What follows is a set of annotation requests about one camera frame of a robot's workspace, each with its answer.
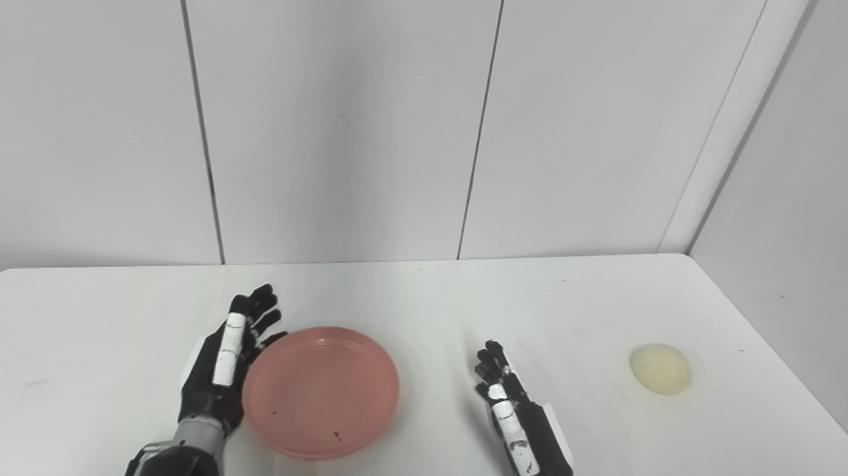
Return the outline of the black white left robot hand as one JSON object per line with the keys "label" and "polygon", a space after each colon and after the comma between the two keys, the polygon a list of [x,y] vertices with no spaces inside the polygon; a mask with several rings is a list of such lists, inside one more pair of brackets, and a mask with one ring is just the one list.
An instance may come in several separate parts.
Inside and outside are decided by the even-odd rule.
{"label": "black white left robot hand", "polygon": [[285,331],[267,335],[281,320],[278,303],[268,283],[232,298],[225,323],[202,340],[179,391],[178,422],[208,418],[220,424],[226,437],[236,431],[244,417],[242,391],[250,367],[272,343],[287,336]]}

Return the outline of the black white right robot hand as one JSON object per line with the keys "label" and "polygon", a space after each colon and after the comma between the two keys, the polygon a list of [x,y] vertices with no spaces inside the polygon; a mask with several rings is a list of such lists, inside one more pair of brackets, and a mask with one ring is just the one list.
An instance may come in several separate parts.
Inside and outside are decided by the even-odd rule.
{"label": "black white right robot hand", "polygon": [[477,358],[480,381],[474,389],[488,405],[510,476],[574,476],[573,457],[553,410],[528,396],[504,346],[489,339]]}

